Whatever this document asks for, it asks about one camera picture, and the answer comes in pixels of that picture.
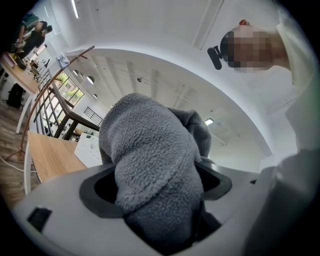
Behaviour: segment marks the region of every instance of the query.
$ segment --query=fleece cloth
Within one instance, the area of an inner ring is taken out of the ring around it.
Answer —
[[[116,166],[115,204],[128,226],[165,255],[193,242],[204,192],[194,162],[210,146],[196,111],[167,108],[139,93],[123,97],[101,123],[102,163]]]

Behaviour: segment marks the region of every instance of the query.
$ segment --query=black bag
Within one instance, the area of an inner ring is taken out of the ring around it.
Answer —
[[[19,84],[15,83],[9,91],[9,98],[6,103],[14,108],[20,108],[22,103],[22,95],[24,93],[24,89],[19,86]]]

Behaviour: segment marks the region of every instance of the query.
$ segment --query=power cord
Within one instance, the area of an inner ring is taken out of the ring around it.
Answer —
[[[12,165],[12,164],[10,164],[10,163],[8,163],[8,162],[6,162],[1,156],[0,156],[0,159],[6,164],[6,165],[8,165],[8,166],[10,166],[10,167],[12,167],[12,168],[14,168],[14,169],[16,169],[16,170],[18,170],[18,171],[20,171],[20,172],[25,172],[24,170],[21,170],[21,169],[19,169],[19,168],[17,168],[17,167],[15,167],[14,165]]]

